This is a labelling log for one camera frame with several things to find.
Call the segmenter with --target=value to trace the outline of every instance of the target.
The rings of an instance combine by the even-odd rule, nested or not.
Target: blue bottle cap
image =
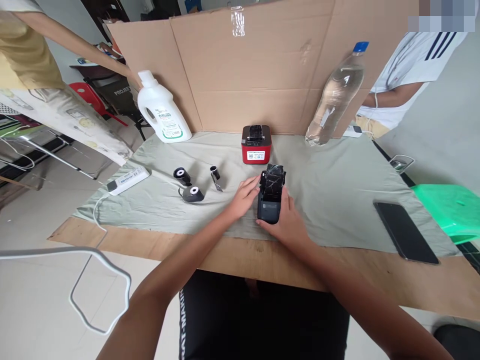
[[[355,47],[353,48],[353,52],[354,53],[363,53],[365,50],[367,50],[368,46],[369,46],[368,41],[357,42]]]

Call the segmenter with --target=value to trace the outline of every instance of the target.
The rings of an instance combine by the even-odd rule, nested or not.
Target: smartphone
[[[402,258],[427,264],[440,264],[403,206],[377,201],[374,201],[373,205]]]

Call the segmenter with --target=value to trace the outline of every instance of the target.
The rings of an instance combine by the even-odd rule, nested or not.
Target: plastic water bottle
[[[306,131],[311,145],[325,145],[337,127],[350,101],[364,80],[363,54],[369,43],[357,42],[353,53],[343,61],[326,82],[315,116]]]

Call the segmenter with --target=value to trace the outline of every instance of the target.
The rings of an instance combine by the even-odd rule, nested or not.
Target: yellow shirt
[[[0,12],[0,89],[62,89],[45,38],[8,11]]]

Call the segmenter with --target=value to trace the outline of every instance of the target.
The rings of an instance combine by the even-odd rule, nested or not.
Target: light green cloth
[[[274,135],[272,142],[270,162],[283,165],[286,186],[317,244],[396,253],[374,208],[377,200],[403,205],[437,256],[460,253],[366,136],[332,139],[322,147],[310,147],[305,137],[298,135]],[[101,224],[194,234],[229,204],[240,181],[267,168],[243,163],[240,134],[219,132],[198,132],[189,141],[174,144],[153,135],[112,179],[135,164],[144,165],[153,175],[104,200],[98,208]],[[212,165],[218,167],[223,192],[215,190]],[[186,203],[179,196],[180,184],[173,178],[178,167],[186,169],[205,195],[202,202]],[[106,186],[102,186],[74,216],[92,221],[93,207],[105,192]],[[256,218],[255,200],[225,235],[272,240],[255,223]]]

